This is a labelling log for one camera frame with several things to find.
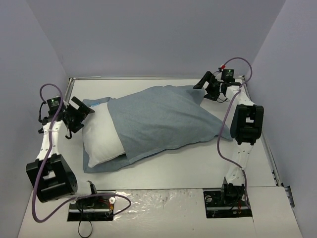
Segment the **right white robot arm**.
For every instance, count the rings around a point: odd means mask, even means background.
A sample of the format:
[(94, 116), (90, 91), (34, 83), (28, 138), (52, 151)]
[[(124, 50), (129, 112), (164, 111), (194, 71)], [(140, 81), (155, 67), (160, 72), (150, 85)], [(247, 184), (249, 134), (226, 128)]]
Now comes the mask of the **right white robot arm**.
[(220, 200), (226, 205), (245, 197), (247, 179), (245, 169), (247, 167), (250, 152), (260, 138), (263, 126), (264, 108), (253, 103), (243, 91), (243, 84), (236, 82), (233, 77), (234, 70), (223, 69), (221, 79), (207, 71), (202, 79), (194, 86), (194, 89), (202, 89), (207, 82), (206, 99), (216, 101), (220, 94), (229, 100), (229, 106), (224, 120), (228, 118), (231, 109), (234, 115), (230, 126), (230, 136), (235, 140), (235, 152), (231, 159), (226, 158), (220, 152), (220, 139), (217, 140), (217, 151), (220, 157), (231, 163), (224, 177), (220, 189)]

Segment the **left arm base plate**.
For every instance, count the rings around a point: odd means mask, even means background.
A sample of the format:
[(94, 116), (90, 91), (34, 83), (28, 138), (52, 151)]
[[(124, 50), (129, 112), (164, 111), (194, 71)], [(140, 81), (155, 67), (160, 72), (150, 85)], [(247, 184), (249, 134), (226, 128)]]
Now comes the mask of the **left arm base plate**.
[(68, 222), (101, 222), (112, 221), (114, 218), (114, 204), (116, 202), (113, 193), (108, 195), (99, 194), (96, 197), (90, 197), (72, 201), (68, 207)]

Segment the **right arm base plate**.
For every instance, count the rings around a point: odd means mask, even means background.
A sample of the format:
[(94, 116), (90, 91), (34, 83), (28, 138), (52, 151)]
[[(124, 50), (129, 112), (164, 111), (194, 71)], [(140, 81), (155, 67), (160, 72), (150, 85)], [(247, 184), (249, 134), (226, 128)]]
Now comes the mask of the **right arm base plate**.
[(246, 205), (243, 196), (222, 197), (219, 189), (203, 190), (206, 217), (208, 219), (252, 217), (252, 210)]

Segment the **white pillow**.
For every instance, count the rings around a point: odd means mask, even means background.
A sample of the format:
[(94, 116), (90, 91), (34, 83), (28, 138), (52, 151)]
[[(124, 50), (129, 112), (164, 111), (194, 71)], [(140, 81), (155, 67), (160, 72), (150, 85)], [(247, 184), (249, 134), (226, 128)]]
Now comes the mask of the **white pillow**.
[(93, 106), (93, 110), (94, 112), (86, 117), (82, 130), (90, 168), (125, 154), (108, 110), (108, 103)]

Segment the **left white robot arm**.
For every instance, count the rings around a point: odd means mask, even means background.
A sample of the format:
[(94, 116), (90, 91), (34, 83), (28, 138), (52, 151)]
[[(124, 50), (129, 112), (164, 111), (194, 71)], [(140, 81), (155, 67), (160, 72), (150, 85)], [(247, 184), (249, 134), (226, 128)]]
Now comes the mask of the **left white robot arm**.
[(35, 161), (26, 165), (26, 173), (34, 186), (43, 160), (45, 156), (48, 157), (37, 189), (37, 198), (43, 203), (75, 195), (78, 191), (76, 176), (58, 151), (58, 145), (82, 129), (84, 119), (95, 111), (77, 97), (72, 97), (71, 101), (78, 108), (62, 101), (60, 97), (48, 99), (45, 104), (49, 107), (49, 115), (38, 118), (42, 124), (38, 133), (43, 135), (43, 141)]

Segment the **blue patterned pillowcase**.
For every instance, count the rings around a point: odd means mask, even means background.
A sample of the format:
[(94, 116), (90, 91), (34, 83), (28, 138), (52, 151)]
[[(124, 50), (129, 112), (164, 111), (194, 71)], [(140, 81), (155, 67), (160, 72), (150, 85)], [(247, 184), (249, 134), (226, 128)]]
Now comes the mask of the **blue patterned pillowcase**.
[(231, 140), (229, 128), (202, 108), (204, 95), (204, 90), (192, 86), (168, 85), (117, 99), (85, 99), (83, 102), (88, 107), (94, 102), (108, 103), (125, 154), (90, 168), (84, 148), (84, 172), (115, 172), (160, 152), (209, 142), (217, 136)]

